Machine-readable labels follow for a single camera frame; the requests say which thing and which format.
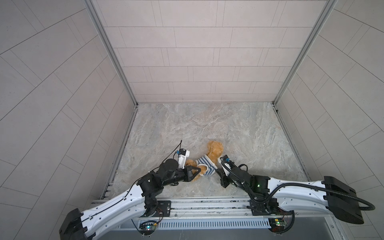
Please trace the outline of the blue white striped sweater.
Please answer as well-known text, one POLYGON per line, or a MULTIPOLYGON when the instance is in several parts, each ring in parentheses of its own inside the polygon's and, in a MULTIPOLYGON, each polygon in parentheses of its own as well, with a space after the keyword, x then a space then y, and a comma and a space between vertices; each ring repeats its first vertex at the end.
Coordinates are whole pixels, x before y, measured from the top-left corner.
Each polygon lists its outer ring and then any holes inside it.
POLYGON ((196 160, 197 167, 201 168, 200 176, 211 176, 216 173, 218 168, 218 159, 212 160, 209 156, 204 155, 203 157, 196 160))

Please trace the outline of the brown teddy bear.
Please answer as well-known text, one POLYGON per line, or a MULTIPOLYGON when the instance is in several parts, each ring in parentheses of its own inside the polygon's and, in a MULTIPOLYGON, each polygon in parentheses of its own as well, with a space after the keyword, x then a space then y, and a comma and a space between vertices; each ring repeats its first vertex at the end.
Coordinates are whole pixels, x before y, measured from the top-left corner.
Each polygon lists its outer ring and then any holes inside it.
MULTIPOLYGON (((223 154, 223 151, 224 151, 224 147, 223 147, 223 144, 220 143, 220 142, 217 142, 217 141, 210 141, 208 142, 207 144, 207 148, 208 148, 208 152, 207 152, 207 156, 210 157, 210 159, 212 160, 216 160, 218 159, 218 167, 219 167, 219 158, 222 156, 223 154)), ((196 160, 190 160, 188 159, 186 161, 186 166, 194 166, 194 167, 197 167, 197 163, 196 163, 196 160)), ((193 182, 195 182, 197 179, 199 179, 200 177, 206 177, 206 176, 200 176, 199 174, 193 179, 193 182)))

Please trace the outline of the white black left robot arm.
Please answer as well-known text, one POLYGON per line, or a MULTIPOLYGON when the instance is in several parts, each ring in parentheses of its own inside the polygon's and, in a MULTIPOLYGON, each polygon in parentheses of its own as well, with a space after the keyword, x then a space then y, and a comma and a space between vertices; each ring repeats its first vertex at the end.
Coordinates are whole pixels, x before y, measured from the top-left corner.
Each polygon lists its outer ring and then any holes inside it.
POLYGON ((178 161, 168 159, 156 172, 139 178, 129 190, 89 210, 69 212, 59 234, 62 240, 97 240, 122 223, 141 216, 151 216, 158 208, 157 195, 167 185, 190 182, 199 173, 194 166, 179 167, 178 161))

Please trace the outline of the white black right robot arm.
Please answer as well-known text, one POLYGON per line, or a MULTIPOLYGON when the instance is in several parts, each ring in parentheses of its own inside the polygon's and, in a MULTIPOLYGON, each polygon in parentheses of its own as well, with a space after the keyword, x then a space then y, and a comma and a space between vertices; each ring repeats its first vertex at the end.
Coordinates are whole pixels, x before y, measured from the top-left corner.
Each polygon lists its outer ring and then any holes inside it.
POLYGON ((250 175, 239 167, 217 169, 222 187, 234 185, 245 191, 253 215, 283 215, 297 211, 332 214, 338 220, 361 225, 364 201, 356 191, 338 179, 290 182, 267 176, 250 175))

